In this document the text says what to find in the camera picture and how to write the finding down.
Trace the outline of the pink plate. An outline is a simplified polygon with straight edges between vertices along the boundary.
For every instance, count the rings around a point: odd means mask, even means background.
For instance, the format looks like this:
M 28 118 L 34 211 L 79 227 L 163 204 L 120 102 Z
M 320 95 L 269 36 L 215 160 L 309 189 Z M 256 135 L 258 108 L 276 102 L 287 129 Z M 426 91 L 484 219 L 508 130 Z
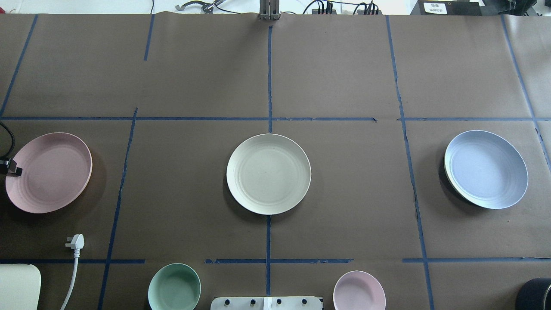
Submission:
M 36 137 L 14 159 L 22 174 L 6 177 L 6 194 L 14 206 L 32 214 L 57 211 L 74 202 L 93 170 L 88 145 L 67 132 Z

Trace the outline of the green plate under blue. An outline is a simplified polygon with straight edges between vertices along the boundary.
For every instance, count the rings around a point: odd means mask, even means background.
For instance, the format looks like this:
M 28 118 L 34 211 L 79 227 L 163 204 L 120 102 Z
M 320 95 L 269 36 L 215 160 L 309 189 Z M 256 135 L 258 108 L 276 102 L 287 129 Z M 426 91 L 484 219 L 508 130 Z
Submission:
M 449 182 L 448 175 L 446 173 L 445 160 L 444 157 L 441 157 L 439 164 L 439 178 L 440 183 L 443 188 L 443 192 L 449 197 L 450 200 L 462 202 L 463 204 L 472 205 L 470 201 L 461 196 L 460 193 L 456 191 L 453 185 Z

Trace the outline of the cream white toaster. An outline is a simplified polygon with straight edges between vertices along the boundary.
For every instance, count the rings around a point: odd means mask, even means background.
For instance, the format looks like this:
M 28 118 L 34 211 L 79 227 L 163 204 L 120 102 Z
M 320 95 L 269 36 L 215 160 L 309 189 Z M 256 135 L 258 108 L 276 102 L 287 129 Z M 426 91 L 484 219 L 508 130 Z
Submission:
M 0 265 L 0 308 L 2 310 L 37 310 L 41 273 L 32 264 Z

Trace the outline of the green bowl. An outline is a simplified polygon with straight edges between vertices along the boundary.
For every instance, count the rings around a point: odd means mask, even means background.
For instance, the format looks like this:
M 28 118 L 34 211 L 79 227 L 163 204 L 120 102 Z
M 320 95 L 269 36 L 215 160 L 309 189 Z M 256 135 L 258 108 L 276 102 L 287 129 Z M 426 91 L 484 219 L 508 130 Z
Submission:
M 201 296 L 196 271 L 184 263 L 170 263 L 152 278 L 148 302 L 152 310 L 194 310 Z

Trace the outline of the cream white plate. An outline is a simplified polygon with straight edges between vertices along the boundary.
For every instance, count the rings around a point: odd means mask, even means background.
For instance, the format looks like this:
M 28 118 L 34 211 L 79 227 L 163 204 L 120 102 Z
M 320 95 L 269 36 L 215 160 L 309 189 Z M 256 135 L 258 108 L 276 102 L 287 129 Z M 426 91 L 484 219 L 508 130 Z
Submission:
M 283 135 L 244 140 L 230 155 L 226 182 L 233 198 L 256 214 L 287 212 L 306 196 L 312 179 L 303 148 Z

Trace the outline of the pink bowl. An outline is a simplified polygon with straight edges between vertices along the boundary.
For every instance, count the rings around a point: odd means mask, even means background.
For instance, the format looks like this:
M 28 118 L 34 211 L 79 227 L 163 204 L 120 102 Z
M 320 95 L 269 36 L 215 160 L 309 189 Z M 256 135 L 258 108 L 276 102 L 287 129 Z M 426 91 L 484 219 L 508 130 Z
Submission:
M 345 273 L 333 289 L 336 310 L 385 310 L 386 304 L 382 285 L 377 278 L 364 271 Z

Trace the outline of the black box with label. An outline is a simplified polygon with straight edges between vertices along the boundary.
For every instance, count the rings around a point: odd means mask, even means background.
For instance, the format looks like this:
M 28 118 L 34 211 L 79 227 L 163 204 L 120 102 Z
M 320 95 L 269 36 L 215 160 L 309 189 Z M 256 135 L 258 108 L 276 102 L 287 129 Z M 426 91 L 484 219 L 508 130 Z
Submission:
M 478 2 L 455 0 L 417 0 L 410 15 L 482 16 Z

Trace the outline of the dark blue saucepan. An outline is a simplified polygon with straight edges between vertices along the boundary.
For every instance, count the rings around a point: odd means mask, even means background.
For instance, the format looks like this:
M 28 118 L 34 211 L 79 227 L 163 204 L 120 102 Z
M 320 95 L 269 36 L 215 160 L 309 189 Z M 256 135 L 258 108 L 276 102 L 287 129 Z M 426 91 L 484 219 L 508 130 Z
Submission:
M 518 291 L 515 300 L 516 310 L 550 310 L 551 279 L 538 277 L 527 281 Z

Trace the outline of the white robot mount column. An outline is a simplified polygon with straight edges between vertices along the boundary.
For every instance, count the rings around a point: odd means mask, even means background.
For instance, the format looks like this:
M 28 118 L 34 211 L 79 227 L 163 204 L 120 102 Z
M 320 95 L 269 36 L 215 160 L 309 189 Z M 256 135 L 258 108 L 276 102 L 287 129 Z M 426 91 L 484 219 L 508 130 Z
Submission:
M 323 310 L 317 296 L 258 296 L 214 298 L 211 310 Z

